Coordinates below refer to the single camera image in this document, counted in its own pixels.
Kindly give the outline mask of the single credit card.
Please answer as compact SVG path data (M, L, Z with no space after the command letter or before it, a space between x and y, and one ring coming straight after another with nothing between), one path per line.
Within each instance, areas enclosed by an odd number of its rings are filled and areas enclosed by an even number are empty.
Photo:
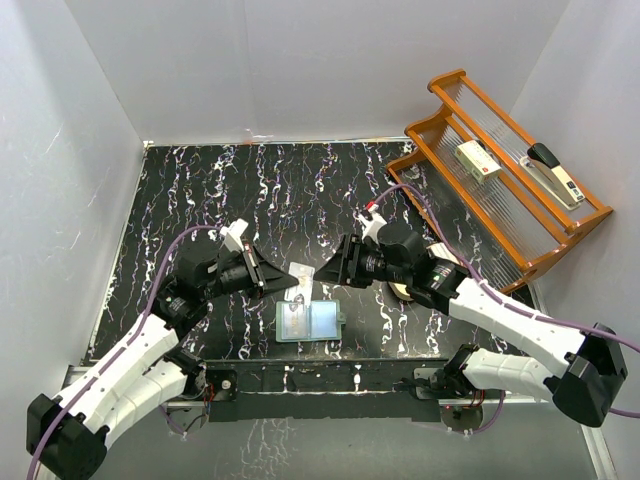
M310 337L310 323L304 304L278 302L276 330L280 342L303 341Z

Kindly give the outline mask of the green card holder wallet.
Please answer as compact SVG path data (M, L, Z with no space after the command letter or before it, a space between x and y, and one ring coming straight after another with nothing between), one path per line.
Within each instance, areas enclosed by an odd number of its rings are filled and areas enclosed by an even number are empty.
M316 342L316 341L339 341L342 338L342 330L346 324L345 314L341 312L340 302L337 300L312 301L307 307L310 323L310 337L303 341L280 342Z

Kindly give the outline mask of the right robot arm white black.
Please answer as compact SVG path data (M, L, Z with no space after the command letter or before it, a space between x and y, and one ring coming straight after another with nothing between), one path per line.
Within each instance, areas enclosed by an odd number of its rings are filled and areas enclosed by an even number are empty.
M315 280L365 289L399 283L418 304L478 326L518 349L516 355L463 345L432 390L466 397L502 390L551 402L588 427L604 423L628 371L620 339L607 326L560 322L501 294L468 268L442 257L408 226L391 223L373 235L343 235Z

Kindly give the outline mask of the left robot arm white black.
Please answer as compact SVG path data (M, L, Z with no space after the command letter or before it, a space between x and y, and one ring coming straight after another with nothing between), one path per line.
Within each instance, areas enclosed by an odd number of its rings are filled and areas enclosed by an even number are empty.
M245 239L213 256L184 252L153 293L150 310L98 363L54 397L31 402L27 476L43 467L58 479L90 478L139 420L175 397L204 392L204 364L181 344L213 299L236 292L262 298L298 283Z

